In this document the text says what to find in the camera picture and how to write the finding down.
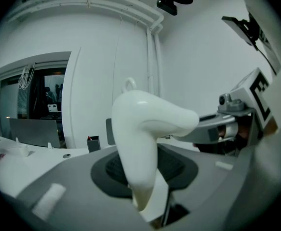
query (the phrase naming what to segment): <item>white desk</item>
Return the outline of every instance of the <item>white desk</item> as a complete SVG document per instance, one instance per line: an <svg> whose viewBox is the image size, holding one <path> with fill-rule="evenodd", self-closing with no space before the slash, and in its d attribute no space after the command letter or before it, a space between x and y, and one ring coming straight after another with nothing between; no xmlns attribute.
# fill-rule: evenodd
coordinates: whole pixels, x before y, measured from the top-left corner
<svg viewBox="0 0 281 231"><path fill-rule="evenodd" d="M85 149L48 149L28 145L33 151L28 157L13 153L17 150L15 141L0 137L0 153L5 156L0 159L0 190L16 197L26 186L45 174L64 160L63 155L71 154L70 158L88 154Z"/></svg>

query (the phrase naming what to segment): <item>black camera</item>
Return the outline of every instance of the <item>black camera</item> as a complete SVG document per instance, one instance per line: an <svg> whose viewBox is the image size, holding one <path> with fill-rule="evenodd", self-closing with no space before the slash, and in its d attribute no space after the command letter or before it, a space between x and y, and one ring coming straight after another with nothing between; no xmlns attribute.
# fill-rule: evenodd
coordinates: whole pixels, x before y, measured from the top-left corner
<svg viewBox="0 0 281 231"><path fill-rule="evenodd" d="M171 15L177 15L178 9L173 0L158 0L156 6Z"/></svg>

